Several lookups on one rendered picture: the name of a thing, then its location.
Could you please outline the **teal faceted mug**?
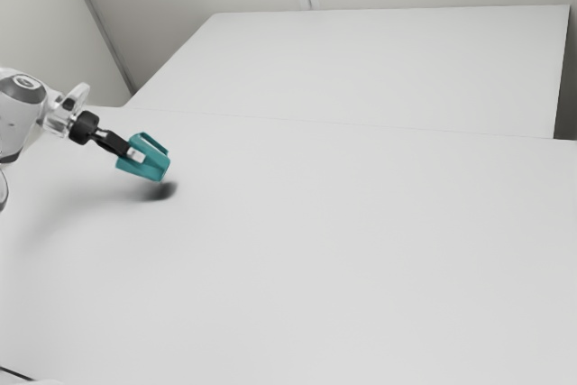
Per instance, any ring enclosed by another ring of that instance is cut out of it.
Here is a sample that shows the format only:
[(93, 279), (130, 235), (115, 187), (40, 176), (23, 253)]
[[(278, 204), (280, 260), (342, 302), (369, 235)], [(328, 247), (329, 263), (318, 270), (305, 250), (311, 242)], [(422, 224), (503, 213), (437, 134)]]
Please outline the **teal faceted mug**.
[(115, 167), (144, 179), (160, 182), (169, 165), (169, 151), (147, 133), (137, 133), (128, 140), (129, 151), (118, 157)]

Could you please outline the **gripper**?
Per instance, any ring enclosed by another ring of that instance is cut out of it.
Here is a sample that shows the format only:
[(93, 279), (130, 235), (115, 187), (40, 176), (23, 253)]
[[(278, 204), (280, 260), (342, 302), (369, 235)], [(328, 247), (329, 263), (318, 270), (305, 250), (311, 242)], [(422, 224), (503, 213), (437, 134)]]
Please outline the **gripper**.
[(99, 147), (119, 158), (143, 163), (145, 155), (134, 149), (125, 139), (108, 130), (98, 129), (100, 118), (89, 112), (81, 112), (71, 125), (69, 139), (76, 144), (85, 145), (93, 140)]

